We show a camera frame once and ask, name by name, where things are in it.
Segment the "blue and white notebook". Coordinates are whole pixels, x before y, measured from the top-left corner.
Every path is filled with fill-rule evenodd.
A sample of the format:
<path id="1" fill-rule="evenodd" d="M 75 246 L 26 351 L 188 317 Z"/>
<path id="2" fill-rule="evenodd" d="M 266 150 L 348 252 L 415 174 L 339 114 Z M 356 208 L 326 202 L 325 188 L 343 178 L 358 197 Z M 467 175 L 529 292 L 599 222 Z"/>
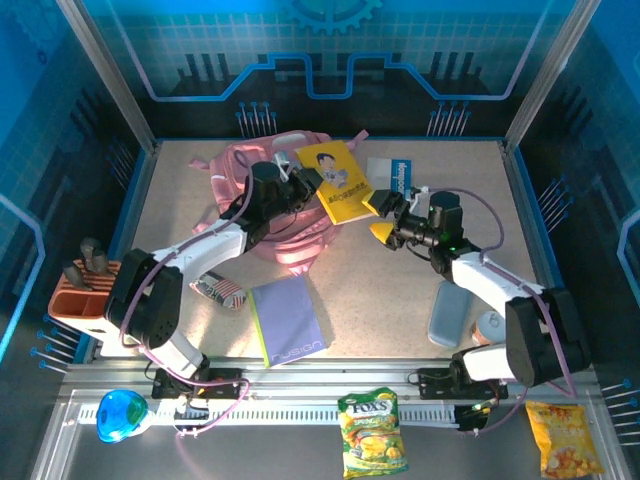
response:
<path id="1" fill-rule="evenodd" d="M 413 164 L 409 159 L 369 157 L 366 162 L 366 177 L 375 190 L 392 190 L 410 195 Z"/>

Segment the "yellow cartoon book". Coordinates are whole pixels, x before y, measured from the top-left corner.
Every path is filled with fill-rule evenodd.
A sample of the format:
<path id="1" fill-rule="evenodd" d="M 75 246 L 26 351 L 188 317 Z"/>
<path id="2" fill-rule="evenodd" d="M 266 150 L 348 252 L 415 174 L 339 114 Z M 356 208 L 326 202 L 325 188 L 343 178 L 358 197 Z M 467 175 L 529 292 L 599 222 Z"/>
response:
<path id="1" fill-rule="evenodd" d="M 304 146 L 296 154 L 303 167 L 314 168 L 322 177 L 317 196 L 334 225 L 372 215 L 362 203 L 372 188 L 344 141 Z"/>

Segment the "pink backpack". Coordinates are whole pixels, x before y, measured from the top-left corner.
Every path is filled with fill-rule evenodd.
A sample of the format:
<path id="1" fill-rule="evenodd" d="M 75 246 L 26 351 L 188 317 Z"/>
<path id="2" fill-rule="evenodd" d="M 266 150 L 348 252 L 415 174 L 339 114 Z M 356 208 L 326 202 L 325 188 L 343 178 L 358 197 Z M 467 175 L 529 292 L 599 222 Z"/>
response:
<path id="1" fill-rule="evenodd" d="M 276 154 L 281 155 L 285 162 L 298 165 L 299 148 L 331 140 L 326 133 L 294 130 L 232 143 L 209 161 L 193 158 L 189 166 L 209 174 L 215 202 L 223 214 L 244 192 L 249 165 L 272 161 Z M 285 266 L 295 275 L 303 274 L 335 239 L 339 230 L 320 200 L 314 197 L 300 212 L 283 214 L 272 220 L 269 233 L 252 252 L 264 260 Z"/>

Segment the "grey blue pencil case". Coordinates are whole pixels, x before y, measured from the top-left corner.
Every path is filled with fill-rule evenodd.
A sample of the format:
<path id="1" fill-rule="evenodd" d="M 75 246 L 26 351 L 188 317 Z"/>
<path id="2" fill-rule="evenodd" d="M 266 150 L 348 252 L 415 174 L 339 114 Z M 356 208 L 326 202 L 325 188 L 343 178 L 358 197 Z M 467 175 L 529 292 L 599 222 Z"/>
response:
<path id="1" fill-rule="evenodd" d="M 460 345 L 471 305 L 471 293 L 449 281 L 442 281 L 433 303 L 428 327 L 429 340 L 439 346 Z"/>

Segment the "flag print pencil pouch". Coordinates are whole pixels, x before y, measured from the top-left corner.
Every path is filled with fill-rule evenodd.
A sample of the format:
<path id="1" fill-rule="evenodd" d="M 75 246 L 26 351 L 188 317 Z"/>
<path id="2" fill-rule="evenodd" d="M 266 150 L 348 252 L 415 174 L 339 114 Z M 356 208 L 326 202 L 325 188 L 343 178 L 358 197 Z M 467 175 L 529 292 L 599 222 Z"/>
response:
<path id="1" fill-rule="evenodd" d="M 247 300 L 247 293 L 233 281 L 213 271 L 208 271 L 192 281 L 190 288 L 218 305 L 230 309 L 240 309 Z"/>

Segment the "purple notebook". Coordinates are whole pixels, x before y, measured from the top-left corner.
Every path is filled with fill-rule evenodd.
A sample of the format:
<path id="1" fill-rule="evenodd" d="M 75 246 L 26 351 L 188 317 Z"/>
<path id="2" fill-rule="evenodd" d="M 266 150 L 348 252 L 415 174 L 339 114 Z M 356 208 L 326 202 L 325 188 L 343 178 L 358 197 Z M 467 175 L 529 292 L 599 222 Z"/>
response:
<path id="1" fill-rule="evenodd" d="M 303 276 L 255 287 L 248 300 L 266 368 L 288 364 L 326 349 Z"/>

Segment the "green candy bag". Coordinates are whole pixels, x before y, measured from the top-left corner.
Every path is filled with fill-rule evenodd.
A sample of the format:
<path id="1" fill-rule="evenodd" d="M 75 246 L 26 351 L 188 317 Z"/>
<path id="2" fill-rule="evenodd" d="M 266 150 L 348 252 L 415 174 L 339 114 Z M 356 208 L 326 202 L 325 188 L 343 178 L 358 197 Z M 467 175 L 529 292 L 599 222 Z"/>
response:
<path id="1" fill-rule="evenodd" d="M 381 387 L 368 393 L 351 393 L 337 404 L 344 480 L 408 469 L 394 391 Z"/>

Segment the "yellow snack bag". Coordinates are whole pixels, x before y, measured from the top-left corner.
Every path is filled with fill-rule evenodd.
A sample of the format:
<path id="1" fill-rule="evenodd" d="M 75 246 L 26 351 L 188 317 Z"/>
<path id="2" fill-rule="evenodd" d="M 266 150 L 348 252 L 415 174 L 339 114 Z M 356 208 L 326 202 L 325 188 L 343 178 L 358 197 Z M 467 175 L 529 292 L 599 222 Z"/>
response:
<path id="1" fill-rule="evenodd" d="M 604 473 L 584 406 L 526 401 L 525 408 L 543 478 L 567 480 Z"/>

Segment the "small orange-topped can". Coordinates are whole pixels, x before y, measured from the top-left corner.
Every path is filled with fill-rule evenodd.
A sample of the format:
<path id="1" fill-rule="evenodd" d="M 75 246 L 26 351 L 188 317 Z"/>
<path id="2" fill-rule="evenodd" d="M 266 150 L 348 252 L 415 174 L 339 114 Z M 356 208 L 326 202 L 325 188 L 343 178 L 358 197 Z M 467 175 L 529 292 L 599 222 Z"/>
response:
<path id="1" fill-rule="evenodd" d="M 506 339 L 504 318 L 495 311 L 487 311 L 473 324 L 471 338 L 476 346 L 503 343 Z"/>

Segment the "black controller box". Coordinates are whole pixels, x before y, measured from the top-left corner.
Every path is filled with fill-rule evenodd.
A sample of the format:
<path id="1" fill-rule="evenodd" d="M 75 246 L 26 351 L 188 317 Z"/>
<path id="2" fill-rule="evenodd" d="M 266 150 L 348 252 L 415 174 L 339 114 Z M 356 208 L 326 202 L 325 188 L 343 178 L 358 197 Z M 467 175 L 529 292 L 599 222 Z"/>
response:
<path id="1" fill-rule="evenodd" d="M 489 403 L 462 405 L 454 408 L 455 423 L 461 432 L 482 430 L 488 423 L 493 406 Z"/>
<path id="2" fill-rule="evenodd" d="M 194 407 L 189 402 L 180 404 L 174 410 L 174 426 L 178 429 L 190 429 L 203 426 L 210 419 L 207 406 Z"/>

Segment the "orange and white knife block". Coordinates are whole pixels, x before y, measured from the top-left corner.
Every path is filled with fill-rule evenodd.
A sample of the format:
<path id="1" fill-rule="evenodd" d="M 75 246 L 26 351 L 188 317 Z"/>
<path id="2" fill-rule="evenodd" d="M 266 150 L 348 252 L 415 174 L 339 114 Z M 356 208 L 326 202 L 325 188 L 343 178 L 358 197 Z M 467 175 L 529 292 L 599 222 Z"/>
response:
<path id="1" fill-rule="evenodd" d="M 120 263 L 110 262 L 110 275 L 100 275 L 84 268 L 83 261 L 73 260 L 84 274 L 92 291 L 75 289 L 63 273 L 48 304 L 48 315 L 64 325 L 108 343 L 117 339 L 117 327 L 105 317 L 107 300 L 114 286 Z"/>

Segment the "grey metal shelf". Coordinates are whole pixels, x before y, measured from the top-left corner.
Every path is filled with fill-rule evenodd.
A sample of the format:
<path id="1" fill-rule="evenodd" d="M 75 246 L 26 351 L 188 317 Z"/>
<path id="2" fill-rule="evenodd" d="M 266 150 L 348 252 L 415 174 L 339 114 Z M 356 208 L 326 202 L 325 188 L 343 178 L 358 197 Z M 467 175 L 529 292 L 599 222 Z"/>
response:
<path id="1" fill-rule="evenodd" d="M 97 434 L 97 404 L 57 405 L 27 480 L 344 480 L 339 425 L 216 426 L 196 438 L 151 426 L 119 443 Z M 407 471 L 359 480 L 546 480 L 526 414 L 479 437 L 401 426 Z"/>

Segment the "blue green plastic dome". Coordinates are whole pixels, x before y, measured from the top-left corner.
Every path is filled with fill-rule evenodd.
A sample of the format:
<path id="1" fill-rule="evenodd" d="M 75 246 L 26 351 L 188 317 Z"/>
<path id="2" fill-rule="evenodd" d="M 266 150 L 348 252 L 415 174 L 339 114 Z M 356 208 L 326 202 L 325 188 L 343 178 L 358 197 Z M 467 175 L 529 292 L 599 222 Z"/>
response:
<path id="1" fill-rule="evenodd" d="M 96 414 L 99 439 L 119 443 L 143 431 L 150 410 L 147 401 L 131 390 L 112 390 L 101 400 Z"/>

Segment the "aluminium side rail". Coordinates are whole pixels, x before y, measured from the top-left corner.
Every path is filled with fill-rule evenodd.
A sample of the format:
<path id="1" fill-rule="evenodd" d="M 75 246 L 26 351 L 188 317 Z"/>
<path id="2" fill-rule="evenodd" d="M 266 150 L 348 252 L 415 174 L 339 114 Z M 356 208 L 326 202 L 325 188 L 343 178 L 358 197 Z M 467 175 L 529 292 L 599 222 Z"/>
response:
<path id="1" fill-rule="evenodd" d="M 543 286 L 564 287 L 537 195 L 520 150 L 516 148 L 513 152 L 509 151 L 505 141 L 498 145 L 534 275 Z"/>
<path id="2" fill-rule="evenodd" d="M 121 260 L 132 247 L 159 152 L 139 153 L 108 249 L 110 260 Z"/>

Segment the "aluminium frame beam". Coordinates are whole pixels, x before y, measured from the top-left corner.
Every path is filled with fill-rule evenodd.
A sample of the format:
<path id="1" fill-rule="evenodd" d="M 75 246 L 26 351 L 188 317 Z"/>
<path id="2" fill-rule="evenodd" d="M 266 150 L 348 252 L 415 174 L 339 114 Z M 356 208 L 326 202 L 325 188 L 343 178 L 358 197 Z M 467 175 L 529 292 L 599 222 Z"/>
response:
<path id="1" fill-rule="evenodd" d="M 415 380 L 419 369 L 446 369 L 448 359 L 348 359 L 308 358 L 290 364 L 266 368 L 260 359 L 221 358 L 213 368 L 240 369 L 251 382 L 250 397 L 256 401 L 320 402 L 336 400 L 351 392 L 365 392 L 387 386 L 407 403 L 419 398 Z M 64 376 L 60 396 L 95 398 L 113 389 L 151 392 L 152 373 L 140 358 L 98 360 L 72 365 Z"/>

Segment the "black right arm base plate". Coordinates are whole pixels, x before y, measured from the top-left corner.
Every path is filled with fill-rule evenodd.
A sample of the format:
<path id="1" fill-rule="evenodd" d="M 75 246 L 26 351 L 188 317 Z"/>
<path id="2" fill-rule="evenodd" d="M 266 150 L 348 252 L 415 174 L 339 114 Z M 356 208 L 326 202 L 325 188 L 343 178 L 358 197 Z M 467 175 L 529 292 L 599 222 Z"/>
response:
<path id="1" fill-rule="evenodd" d="M 465 384 L 454 378 L 448 368 L 420 368 L 407 376 L 422 400 L 499 400 L 507 399 L 508 389 L 496 380 Z"/>

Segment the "aluminium frame post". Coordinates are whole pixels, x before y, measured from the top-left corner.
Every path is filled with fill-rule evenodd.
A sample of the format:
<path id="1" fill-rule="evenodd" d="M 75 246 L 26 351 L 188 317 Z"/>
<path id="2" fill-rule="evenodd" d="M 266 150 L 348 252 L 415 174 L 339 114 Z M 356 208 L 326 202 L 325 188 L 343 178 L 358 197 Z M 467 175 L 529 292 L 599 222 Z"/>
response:
<path id="1" fill-rule="evenodd" d="M 143 151 L 157 141 L 96 24 L 81 0 L 55 0 Z"/>
<path id="2" fill-rule="evenodd" d="M 575 0 L 574 6 L 545 57 L 531 88 L 507 130 L 504 153 L 512 155 L 525 137 L 553 85 L 566 68 L 602 0 Z"/>

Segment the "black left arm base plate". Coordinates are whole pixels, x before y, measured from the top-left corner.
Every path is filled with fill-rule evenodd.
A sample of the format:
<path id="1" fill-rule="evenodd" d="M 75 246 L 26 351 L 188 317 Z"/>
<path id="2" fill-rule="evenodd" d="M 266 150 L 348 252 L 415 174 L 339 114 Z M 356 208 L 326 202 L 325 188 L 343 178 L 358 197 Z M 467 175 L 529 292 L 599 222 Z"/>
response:
<path id="1" fill-rule="evenodd" d="M 153 379 L 151 398 L 154 400 L 178 399 L 185 395 L 187 399 L 236 400 L 240 395 L 239 379 L 242 370 L 237 368 L 210 368 L 206 382 L 214 382 L 214 386 L 192 386 L 179 381 L 163 369 L 157 369 Z"/>

